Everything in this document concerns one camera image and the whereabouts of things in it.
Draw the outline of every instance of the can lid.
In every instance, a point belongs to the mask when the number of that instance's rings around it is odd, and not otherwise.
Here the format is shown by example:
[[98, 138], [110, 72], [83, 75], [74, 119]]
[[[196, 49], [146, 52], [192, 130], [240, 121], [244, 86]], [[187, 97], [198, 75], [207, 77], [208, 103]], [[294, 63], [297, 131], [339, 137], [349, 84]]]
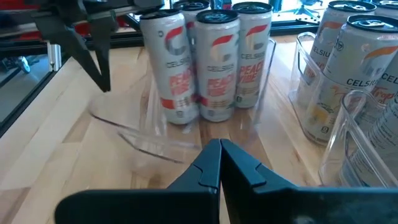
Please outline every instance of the can lid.
[[182, 0], [173, 4], [173, 9], [181, 9], [183, 11], [197, 11], [208, 8], [210, 2], [206, 0]]
[[197, 14], [197, 21], [205, 24], [224, 24], [237, 18], [237, 12], [224, 9], [210, 9]]
[[163, 17], [174, 16], [178, 13], [180, 13], [180, 11], [178, 9], [159, 9], [156, 12], [144, 14], [144, 15], [140, 16], [139, 19], [140, 20], [158, 19], [158, 18], [163, 18]]
[[398, 10], [398, 1], [391, 0], [372, 0], [377, 7]]
[[348, 18], [347, 24], [357, 29], [398, 34], [398, 19], [385, 16], [355, 15]]
[[232, 6], [233, 10], [243, 14], [261, 14], [272, 11], [272, 6], [263, 2], [241, 2]]
[[331, 1], [328, 7], [343, 12], [371, 12], [376, 9], [374, 4], [361, 1]]

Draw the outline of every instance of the clear plastic container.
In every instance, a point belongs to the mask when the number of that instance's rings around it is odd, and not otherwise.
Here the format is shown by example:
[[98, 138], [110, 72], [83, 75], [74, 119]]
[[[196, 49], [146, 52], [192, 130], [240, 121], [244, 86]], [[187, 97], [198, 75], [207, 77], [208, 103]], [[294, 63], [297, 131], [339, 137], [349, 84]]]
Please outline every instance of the clear plastic container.
[[241, 147], [252, 142], [259, 123], [269, 70], [276, 43], [269, 40], [261, 79], [259, 101], [253, 108], [235, 108], [233, 116], [221, 123], [198, 118], [185, 125], [168, 123], [162, 112], [152, 69], [124, 93], [109, 92], [92, 99], [88, 110], [117, 145], [130, 157], [130, 169], [144, 177], [156, 176], [166, 184], [177, 178], [214, 137], [210, 132], [228, 128], [230, 138]]
[[366, 91], [343, 97], [330, 142], [319, 170], [326, 186], [398, 187], [398, 180], [366, 138], [366, 131], [384, 109]]
[[[289, 99], [306, 137], [326, 146], [340, 108], [340, 101], [355, 88], [340, 85], [323, 74], [309, 54], [314, 40], [315, 34], [311, 32], [297, 36]], [[313, 78], [305, 75], [309, 72], [313, 74]]]

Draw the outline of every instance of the celsius logo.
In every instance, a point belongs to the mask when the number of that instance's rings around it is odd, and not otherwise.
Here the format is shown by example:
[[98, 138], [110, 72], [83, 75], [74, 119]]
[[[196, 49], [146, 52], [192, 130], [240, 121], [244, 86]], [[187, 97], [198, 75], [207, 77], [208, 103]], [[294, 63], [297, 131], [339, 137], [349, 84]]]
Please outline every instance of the celsius logo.
[[216, 60], [217, 62], [226, 62], [231, 58], [231, 54], [220, 55], [222, 52], [220, 48], [224, 44], [231, 41], [233, 36], [233, 34], [225, 35], [213, 41], [213, 43], [211, 44], [210, 55], [214, 58], [214, 60]]
[[[180, 48], [174, 48], [173, 47], [173, 43], [172, 41], [174, 40], [174, 38], [176, 38], [176, 36], [181, 35], [183, 31], [183, 27], [177, 27], [174, 28], [172, 30], [170, 30], [167, 34], [166, 37], [164, 39], [164, 45], [166, 47], [166, 49], [170, 52], [170, 54], [172, 55], [181, 55], [185, 52], [187, 46], [182, 46]], [[162, 37], [163, 36], [163, 32], [159, 32], [159, 36]]]
[[255, 43], [254, 42], [254, 34], [260, 33], [264, 31], [267, 28], [267, 25], [261, 25], [261, 26], [255, 26], [252, 29], [249, 30], [249, 32], [245, 36], [245, 41], [246, 45], [251, 49], [251, 50], [259, 50], [262, 46], [264, 46], [264, 43]]

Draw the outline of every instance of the aluminum can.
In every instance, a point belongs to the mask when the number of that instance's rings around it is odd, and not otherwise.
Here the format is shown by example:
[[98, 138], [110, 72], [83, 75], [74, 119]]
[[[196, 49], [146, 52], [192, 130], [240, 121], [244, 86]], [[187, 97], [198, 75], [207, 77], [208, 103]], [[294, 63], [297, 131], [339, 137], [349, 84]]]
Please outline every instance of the aluminum can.
[[305, 115], [307, 136], [326, 144], [350, 90], [371, 91], [398, 49], [398, 20], [383, 16], [355, 15], [341, 28]]
[[272, 6], [263, 2], [241, 2], [235, 4], [233, 9], [239, 13], [241, 22], [235, 105], [250, 108], [259, 99], [271, 31]]
[[[359, 150], [354, 151], [349, 156], [349, 164], [344, 163], [340, 172], [340, 179], [345, 180], [348, 185], [355, 182], [354, 177], [350, 175], [350, 168], [356, 173], [357, 179], [367, 187], [383, 187], [383, 185], [391, 185], [392, 181], [388, 177], [388, 172], [394, 177], [398, 176], [398, 96], [390, 100], [386, 108], [382, 111], [371, 129], [366, 133], [374, 152], [380, 157], [389, 171], [383, 166], [373, 167], [365, 158], [364, 154]], [[383, 174], [383, 181], [375, 173]]]
[[[372, 2], [377, 6], [375, 15], [386, 16], [398, 19], [398, 1], [376, 0]], [[392, 59], [386, 71], [382, 74], [380, 80], [372, 90], [375, 100], [386, 105], [393, 99], [398, 92], [398, 54]], [[365, 105], [362, 113], [356, 118], [356, 122], [364, 133], [369, 131], [373, 122], [380, 115], [381, 110]]]
[[197, 30], [197, 62], [200, 114], [219, 122], [234, 110], [238, 67], [238, 13], [214, 9], [200, 12]]
[[[376, 15], [398, 19], [398, 1], [373, 1]], [[392, 59], [372, 94], [379, 103], [387, 104], [398, 92], [398, 54]]]
[[375, 14], [378, 16], [386, 16], [398, 18], [398, 1], [391, 0], [373, 0], [373, 4], [377, 6]]
[[185, 26], [187, 28], [188, 41], [191, 48], [192, 65], [196, 74], [196, 32], [195, 21], [199, 12], [210, 9], [210, 2], [206, 0], [183, 0], [173, 4], [174, 9], [181, 10], [185, 19]]
[[187, 124], [199, 110], [184, 17], [176, 9], [159, 10], [141, 16], [140, 27], [165, 117]]
[[[376, 6], [360, 1], [331, 1], [325, 9], [317, 36], [311, 48], [310, 56], [321, 71], [326, 66], [341, 26], [349, 16], [355, 14], [374, 14]], [[306, 67], [297, 90], [297, 101], [300, 106], [307, 107], [313, 95], [315, 72]]]

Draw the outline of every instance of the glass panel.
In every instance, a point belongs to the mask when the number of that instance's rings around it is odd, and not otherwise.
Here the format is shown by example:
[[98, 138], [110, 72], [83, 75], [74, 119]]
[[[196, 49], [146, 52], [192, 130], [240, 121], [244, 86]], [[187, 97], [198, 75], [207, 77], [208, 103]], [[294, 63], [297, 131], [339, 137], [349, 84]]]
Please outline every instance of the glass panel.
[[[251, 0], [210, 0], [214, 8], [230, 9], [233, 4]], [[323, 11], [332, 0], [257, 0], [268, 3], [274, 7], [273, 21], [304, 21], [312, 20], [316, 22], [321, 18]], [[166, 0], [165, 7], [170, 7], [170, 2], [176, 0]]]
[[0, 126], [48, 72], [47, 55], [0, 58]]

